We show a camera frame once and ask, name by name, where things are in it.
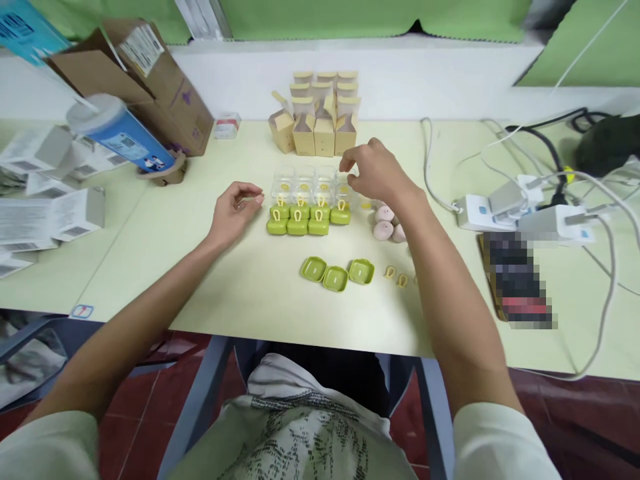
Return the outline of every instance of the sticker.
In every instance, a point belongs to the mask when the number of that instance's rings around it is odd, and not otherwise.
[[[93,307],[90,305],[76,305],[70,314],[71,318],[88,319],[93,313]]]
[[[145,77],[149,76],[155,62],[165,51],[151,27],[146,24],[134,28],[120,47]]]
[[[120,132],[114,137],[102,140],[102,143],[129,161],[144,158],[149,154],[149,150],[144,148],[124,132]]]

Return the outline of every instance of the floor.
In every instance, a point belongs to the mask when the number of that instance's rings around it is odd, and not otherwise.
[[[100,424],[100,472],[104,480],[151,480],[160,462],[189,388],[195,378],[208,335],[166,332],[149,360],[179,358],[172,368],[127,379]],[[585,441],[584,430],[640,453],[640,384],[587,378],[578,383],[511,371],[518,396],[564,480],[626,479],[637,470]],[[244,393],[231,354],[216,412],[225,399]],[[0,415],[0,440],[12,432],[33,405]],[[391,436],[404,449],[420,480],[430,478],[429,459],[417,379],[391,418]]]

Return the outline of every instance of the pink round object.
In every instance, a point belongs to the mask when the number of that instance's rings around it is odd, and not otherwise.
[[[398,223],[393,230],[393,235],[391,236],[394,241],[398,243],[402,243],[407,241],[407,237],[405,236],[405,230],[402,228],[402,225]]]
[[[393,225],[391,222],[382,221],[373,228],[373,236],[377,240],[388,240],[393,235]]]
[[[380,207],[375,212],[375,220],[376,221],[388,221],[388,222],[391,222],[391,220],[393,220],[394,217],[395,217],[395,214],[387,206]]]

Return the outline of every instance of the wall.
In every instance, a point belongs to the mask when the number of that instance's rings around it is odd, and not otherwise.
[[[542,52],[527,34],[518,45],[406,35],[389,39],[192,43],[172,48],[214,115],[236,111],[266,119],[278,109],[272,90],[289,93],[294,70],[358,70],[366,120],[529,121],[588,106],[624,113],[640,89],[512,87]],[[60,120],[73,100],[20,59],[0,57],[0,118]]]

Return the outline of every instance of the white t-shirt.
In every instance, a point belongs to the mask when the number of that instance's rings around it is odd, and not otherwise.
[[[322,387],[288,358],[270,353],[248,394],[226,402],[172,479],[414,479],[389,420]],[[462,408],[453,422],[456,480],[560,480],[531,422],[492,403]],[[27,424],[0,443],[3,480],[98,479],[98,429],[67,411]]]

